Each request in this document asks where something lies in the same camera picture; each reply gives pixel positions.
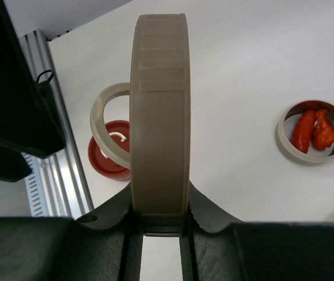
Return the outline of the red sausage piece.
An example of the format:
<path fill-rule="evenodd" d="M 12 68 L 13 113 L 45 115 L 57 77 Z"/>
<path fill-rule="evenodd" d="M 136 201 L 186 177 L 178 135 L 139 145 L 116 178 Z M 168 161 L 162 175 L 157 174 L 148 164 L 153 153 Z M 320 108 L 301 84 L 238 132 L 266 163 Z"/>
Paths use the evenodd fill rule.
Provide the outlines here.
<path fill-rule="evenodd" d="M 315 122 L 316 112 L 314 110 L 308 110 L 301 115 L 295 125 L 292 135 L 292 144 L 302 153 L 308 153 Z"/>

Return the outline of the red octopus sausage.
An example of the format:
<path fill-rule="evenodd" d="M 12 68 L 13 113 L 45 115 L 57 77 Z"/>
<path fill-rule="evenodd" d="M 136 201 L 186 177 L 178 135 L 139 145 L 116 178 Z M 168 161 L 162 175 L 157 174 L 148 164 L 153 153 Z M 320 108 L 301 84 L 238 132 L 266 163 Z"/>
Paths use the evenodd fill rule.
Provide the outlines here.
<path fill-rule="evenodd" d="M 323 151 L 334 143 L 334 127 L 328 121 L 327 114 L 327 109 L 316 111 L 317 124 L 313 130 L 313 146 L 318 151 Z"/>

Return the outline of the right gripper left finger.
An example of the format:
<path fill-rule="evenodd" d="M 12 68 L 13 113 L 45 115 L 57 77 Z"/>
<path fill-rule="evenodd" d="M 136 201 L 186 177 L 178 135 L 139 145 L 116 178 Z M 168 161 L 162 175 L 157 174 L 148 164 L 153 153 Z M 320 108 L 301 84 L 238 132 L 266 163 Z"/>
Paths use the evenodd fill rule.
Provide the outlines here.
<path fill-rule="evenodd" d="M 138 280 L 136 222 L 130 187 L 76 220 L 0 217 L 0 280 Z"/>

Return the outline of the brown round lid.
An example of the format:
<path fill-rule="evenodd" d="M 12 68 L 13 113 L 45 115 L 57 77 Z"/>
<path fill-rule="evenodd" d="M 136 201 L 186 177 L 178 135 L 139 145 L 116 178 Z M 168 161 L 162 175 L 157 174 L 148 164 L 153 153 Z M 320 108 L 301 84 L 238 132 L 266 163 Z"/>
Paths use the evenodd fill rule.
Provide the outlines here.
<path fill-rule="evenodd" d="M 129 150 L 109 135 L 104 109 L 129 95 Z M 188 205 L 190 56 L 184 14 L 141 15 L 135 27 L 128 83 L 103 90 L 90 112 L 102 151 L 131 171 L 132 202 L 143 217 L 181 217 Z"/>

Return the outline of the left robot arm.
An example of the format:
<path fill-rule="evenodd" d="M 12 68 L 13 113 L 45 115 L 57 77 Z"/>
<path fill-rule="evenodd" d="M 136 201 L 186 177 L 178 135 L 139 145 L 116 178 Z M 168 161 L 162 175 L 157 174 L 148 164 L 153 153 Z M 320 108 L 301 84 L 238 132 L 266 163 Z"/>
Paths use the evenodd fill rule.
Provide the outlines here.
<path fill-rule="evenodd" d="M 0 1 L 0 180 L 19 181 L 32 169 L 22 156 L 45 159 L 66 146 L 48 79 L 33 79 L 11 19 Z"/>

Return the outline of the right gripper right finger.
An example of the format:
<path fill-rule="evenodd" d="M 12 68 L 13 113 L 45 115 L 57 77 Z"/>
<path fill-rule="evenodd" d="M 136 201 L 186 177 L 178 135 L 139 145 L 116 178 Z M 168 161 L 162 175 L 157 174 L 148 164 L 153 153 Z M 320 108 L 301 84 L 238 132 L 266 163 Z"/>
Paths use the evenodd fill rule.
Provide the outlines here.
<path fill-rule="evenodd" d="M 179 243 L 184 280 L 334 280 L 334 223 L 243 222 L 194 186 Z"/>

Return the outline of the brown-banded steel container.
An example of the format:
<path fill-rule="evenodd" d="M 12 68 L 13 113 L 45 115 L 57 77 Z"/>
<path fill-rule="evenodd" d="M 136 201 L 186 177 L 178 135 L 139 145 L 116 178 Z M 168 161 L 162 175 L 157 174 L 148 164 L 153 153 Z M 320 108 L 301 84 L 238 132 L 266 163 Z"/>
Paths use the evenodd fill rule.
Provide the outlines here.
<path fill-rule="evenodd" d="M 288 108 L 276 125 L 276 141 L 296 163 L 316 166 L 334 161 L 334 105 L 307 100 Z"/>

